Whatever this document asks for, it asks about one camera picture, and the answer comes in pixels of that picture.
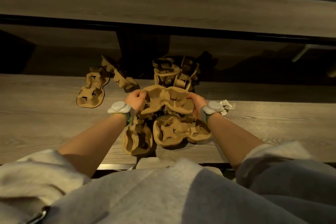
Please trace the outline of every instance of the gray wrist device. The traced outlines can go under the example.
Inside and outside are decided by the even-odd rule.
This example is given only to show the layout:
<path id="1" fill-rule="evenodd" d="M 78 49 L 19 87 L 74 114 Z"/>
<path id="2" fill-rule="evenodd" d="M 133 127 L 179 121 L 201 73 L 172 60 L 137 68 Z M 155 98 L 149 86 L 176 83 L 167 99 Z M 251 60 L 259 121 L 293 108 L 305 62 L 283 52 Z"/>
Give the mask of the gray wrist device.
<path id="1" fill-rule="evenodd" d="M 214 113 L 225 111 L 224 106 L 216 101 L 210 101 L 208 105 L 203 106 L 201 110 L 201 120 L 205 122 L 205 124 L 208 124 L 209 117 Z"/>
<path id="2" fill-rule="evenodd" d="M 112 115 L 122 113 L 126 117 L 126 126 L 133 125 L 134 109 L 124 101 L 115 102 L 107 112 Z"/>

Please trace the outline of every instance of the person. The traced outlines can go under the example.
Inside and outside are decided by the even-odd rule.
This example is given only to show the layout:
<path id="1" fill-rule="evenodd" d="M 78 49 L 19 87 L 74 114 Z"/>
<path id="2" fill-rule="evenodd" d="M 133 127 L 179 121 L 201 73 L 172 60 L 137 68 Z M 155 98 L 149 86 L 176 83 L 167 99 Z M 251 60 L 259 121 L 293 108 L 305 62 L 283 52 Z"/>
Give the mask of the person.
<path id="1" fill-rule="evenodd" d="M 146 92 L 125 99 L 139 111 Z M 189 93 L 201 118 L 204 98 Z M 298 143 L 269 145 L 214 113 L 208 127 L 236 182 L 187 159 L 90 179 L 123 131 L 110 116 L 58 151 L 0 167 L 0 223 L 336 223 L 336 171 Z"/>

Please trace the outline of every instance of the light wood surface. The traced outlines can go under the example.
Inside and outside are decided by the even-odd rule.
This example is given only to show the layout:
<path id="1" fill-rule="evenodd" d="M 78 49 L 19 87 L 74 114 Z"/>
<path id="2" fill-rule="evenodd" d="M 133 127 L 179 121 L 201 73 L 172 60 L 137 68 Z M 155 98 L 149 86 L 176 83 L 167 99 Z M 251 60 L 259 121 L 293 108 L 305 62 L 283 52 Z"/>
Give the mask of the light wood surface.
<path id="1" fill-rule="evenodd" d="M 0 79 L 3 83 L 0 91 L 1 164 L 47 148 L 57 149 L 71 137 L 106 118 L 108 107 L 126 96 L 110 81 L 104 88 L 106 97 L 101 106 L 80 108 L 75 99 L 84 85 L 84 78 L 1 74 Z M 142 88 L 153 84 L 152 80 L 137 81 Z M 277 144 L 298 140 L 317 159 L 336 162 L 336 104 L 235 100 L 241 94 L 248 96 L 249 92 L 256 99 L 257 92 L 259 96 L 279 97 L 288 91 L 293 95 L 307 95 L 307 92 L 323 90 L 325 94 L 336 96 L 334 87 L 255 85 L 258 89 L 255 91 L 252 86 L 206 82 L 196 86 L 196 92 L 208 100 L 228 99 L 236 103 L 236 109 L 228 118 L 264 141 Z M 136 162 L 135 157 L 123 152 L 121 142 L 119 137 L 103 163 Z M 158 147 L 157 156 L 186 157 L 198 163 L 227 162 L 212 139 L 199 145 L 188 144 L 179 150 Z"/>
<path id="2" fill-rule="evenodd" d="M 319 0 L 0 0 L 0 14 L 336 37 Z"/>

